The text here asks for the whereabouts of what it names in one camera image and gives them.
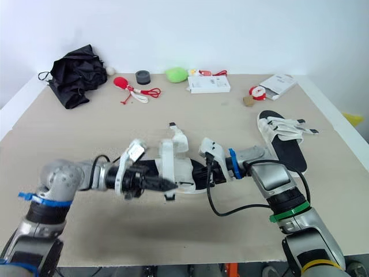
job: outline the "black roll of tape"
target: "black roll of tape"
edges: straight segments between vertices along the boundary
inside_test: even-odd
[[[137,81],[137,84],[140,84],[140,85],[149,84],[151,82],[150,73],[146,70],[140,70],[136,72],[136,81]]]

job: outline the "green tennis ball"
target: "green tennis ball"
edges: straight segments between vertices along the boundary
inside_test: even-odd
[[[165,71],[165,74],[171,83],[183,82],[189,76],[187,70],[183,68],[170,68]]]

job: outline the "black umbrella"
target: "black umbrella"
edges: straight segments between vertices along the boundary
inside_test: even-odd
[[[49,86],[65,108],[89,102],[85,91],[96,89],[107,81],[103,62],[93,53],[90,44],[55,61],[50,73]]]

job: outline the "small brown object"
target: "small brown object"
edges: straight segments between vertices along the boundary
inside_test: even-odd
[[[246,107],[252,107],[255,104],[255,100],[252,95],[245,96],[243,98],[243,102],[246,105]]]

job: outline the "red toy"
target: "red toy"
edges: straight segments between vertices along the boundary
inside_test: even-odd
[[[128,84],[127,79],[125,79],[123,77],[115,78],[114,79],[114,85],[130,92],[130,94],[126,98],[126,100],[121,101],[121,103],[123,105],[125,105],[127,103],[129,97],[131,97],[131,96],[133,98],[137,99],[138,101],[140,101],[141,103],[147,103],[147,102],[149,102],[149,99],[146,96],[143,96],[143,95],[149,95],[153,98],[158,98],[159,95],[161,94],[160,88],[153,88],[153,89],[150,89],[148,91],[142,91],[140,89],[133,88],[130,84]]]

